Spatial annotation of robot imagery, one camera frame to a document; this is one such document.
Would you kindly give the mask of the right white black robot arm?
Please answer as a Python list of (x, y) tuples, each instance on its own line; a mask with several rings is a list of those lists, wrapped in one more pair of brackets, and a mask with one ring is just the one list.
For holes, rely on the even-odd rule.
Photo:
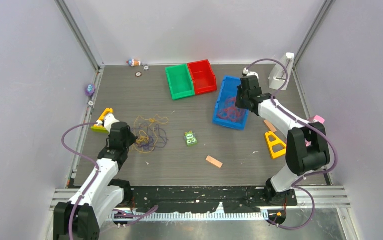
[(272, 94), (263, 93), (257, 76), (240, 79), (235, 105), (269, 121), (286, 137), (286, 164), (265, 184), (264, 198), (269, 204), (278, 205), (285, 199), (285, 192), (291, 190), (300, 178), (330, 163), (325, 126), (298, 117)]

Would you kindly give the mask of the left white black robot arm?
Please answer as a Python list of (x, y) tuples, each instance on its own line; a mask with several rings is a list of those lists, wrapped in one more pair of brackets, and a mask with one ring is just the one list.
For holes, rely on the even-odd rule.
[(66, 202), (59, 202), (53, 212), (53, 239), (65, 236), (70, 240), (97, 240), (101, 227), (113, 209), (127, 207), (133, 194), (128, 181), (115, 180), (126, 162), (130, 146), (137, 137), (126, 122), (104, 122), (109, 131), (106, 145), (97, 160), (91, 159), (94, 169), (81, 188)]

